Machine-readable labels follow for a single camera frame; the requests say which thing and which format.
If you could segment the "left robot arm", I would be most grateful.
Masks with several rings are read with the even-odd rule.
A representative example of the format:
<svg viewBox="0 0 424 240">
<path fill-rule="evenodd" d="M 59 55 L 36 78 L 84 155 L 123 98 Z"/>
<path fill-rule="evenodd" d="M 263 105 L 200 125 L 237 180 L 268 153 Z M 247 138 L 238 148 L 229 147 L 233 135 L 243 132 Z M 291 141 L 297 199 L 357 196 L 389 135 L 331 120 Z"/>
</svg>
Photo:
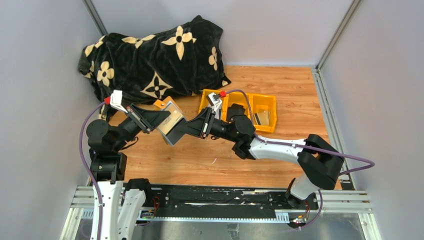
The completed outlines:
<svg viewBox="0 0 424 240">
<path fill-rule="evenodd" d="M 146 178 L 125 183 L 127 156 L 121 152 L 127 142 L 142 132 L 149 134 L 171 114 L 167 110 L 147 110 L 129 105 L 127 118 L 118 126 L 103 119 L 84 120 L 80 135 L 88 137 L 91 163 L 83 164 L 91 178 L 94 192 L 92 240 L 130 240 L 140 210 L 157 207 L 152 186 Z"/>
</svg>

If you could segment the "grey credit card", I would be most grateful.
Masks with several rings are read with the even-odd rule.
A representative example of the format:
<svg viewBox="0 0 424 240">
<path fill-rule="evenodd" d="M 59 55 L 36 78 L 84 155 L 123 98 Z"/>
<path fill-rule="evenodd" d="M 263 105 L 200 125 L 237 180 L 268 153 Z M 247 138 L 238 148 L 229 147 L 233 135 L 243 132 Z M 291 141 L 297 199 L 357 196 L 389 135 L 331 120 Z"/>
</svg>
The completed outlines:
<svg viewBox="0 0 424 240">
<path fill-rule="evenodd" d="M 181 119 L 176 125 L 174 125 L 171 130 L 165 135 L 164 139 L 167 144 L 174 147 L 181 138 L 185 135 L 184 132 L 180 131 L 178 128 L 186 123 L 187 120 L 185 118 Z"/>
</svg>

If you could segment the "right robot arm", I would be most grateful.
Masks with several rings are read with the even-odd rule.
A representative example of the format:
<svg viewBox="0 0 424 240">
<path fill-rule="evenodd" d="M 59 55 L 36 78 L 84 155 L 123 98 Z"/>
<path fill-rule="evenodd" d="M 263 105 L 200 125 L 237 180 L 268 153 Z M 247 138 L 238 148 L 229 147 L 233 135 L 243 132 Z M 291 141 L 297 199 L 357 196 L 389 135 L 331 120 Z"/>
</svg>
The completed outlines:
<svg viewBox="0 0 424 240">
<path fill-rule="evenodd" d="M 241 159 L 271 159 L 290 162 L 303 173 L 295 177 L 285 192 L 286 204 L 298 209 L 318 190 L 334 190 L 344 157 L 327 141 L 316 134 L 305 139 L 284 140 L 259 136 L 252 121 L 244 114 L 226 122 L 215 118 L 215 112 L 205 107 L 192 120 L 180 120 L 171 129 L 178 136 L 190 135 L 205 139 L 208 136 L 233 142 L 232 150 Z"/>
</svg>

